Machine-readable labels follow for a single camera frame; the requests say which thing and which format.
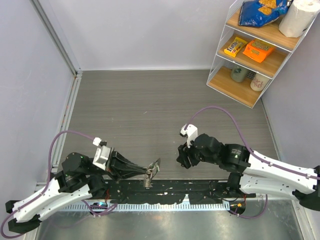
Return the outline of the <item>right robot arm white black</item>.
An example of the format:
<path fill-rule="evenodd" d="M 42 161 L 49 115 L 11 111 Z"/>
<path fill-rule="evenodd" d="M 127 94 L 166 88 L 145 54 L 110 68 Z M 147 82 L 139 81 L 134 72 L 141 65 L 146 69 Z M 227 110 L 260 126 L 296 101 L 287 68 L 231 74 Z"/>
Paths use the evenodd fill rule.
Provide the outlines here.
<path fill-rule="evenodd" d="M 320 168 L 305 168 L 269 158 L 240 144 L 223 144 L 205 133 L 181 133 L 186 143 L 178 147 L 177 162 L 188 169 L 200 162 L 217 165 L 230 173 L 226 185 L 232 197 L 265 194 L 320 209 Z"/>

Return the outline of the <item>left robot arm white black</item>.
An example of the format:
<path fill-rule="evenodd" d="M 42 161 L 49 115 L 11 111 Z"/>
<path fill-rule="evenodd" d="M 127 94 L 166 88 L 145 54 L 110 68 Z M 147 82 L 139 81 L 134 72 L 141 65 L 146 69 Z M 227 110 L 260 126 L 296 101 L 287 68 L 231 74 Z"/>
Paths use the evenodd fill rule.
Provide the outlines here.
<path fill-rule="evenodd" d="M 146 172 L 146 167 L 129 161 L 107 146 L 98 147 L 94 157 L 72 152 L 62 163 L 62 170 L 45 187 L 28 198 L 10 200 L 5 204 L 6 211 L 12 214 L 8 229 L 25 234 L 69 204 L 102 199 L 108 189 L 104 180 L 106 175 L 117 182 Z"/>

